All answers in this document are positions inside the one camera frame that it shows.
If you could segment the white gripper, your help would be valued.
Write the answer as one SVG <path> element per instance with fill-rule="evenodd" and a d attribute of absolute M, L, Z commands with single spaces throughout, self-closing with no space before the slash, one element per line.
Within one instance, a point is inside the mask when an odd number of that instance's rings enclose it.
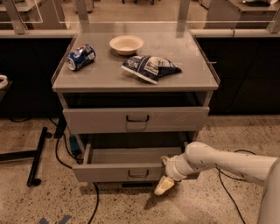
<path fill-rule="evenodd" d="M 168 177 L 163 176 L 154 191 L 156 195 L 162 195 L 174 186 L 174 181 L 186 179 L 188 175 L 193 173 L 193 169 L 185 160 L 184 155 L 176 155 L 174 157 L 161 157 L 162 163 L 165 165 L 165 173 Z"/>

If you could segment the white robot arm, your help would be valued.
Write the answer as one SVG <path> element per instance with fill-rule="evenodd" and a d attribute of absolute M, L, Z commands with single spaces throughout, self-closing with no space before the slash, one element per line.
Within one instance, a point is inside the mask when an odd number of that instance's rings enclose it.
<path fill-rule="evenodd" d="M 207 144 L 192 142 L 185 147 L 184 153 L 162 156 L 162 160 L 165 176 L 159 180 L 156 195 L 162 195 L 191 174 L 221 168 L 263 187 L 257 224 L 280 224 L 279 157 L 216 150 Z"/>

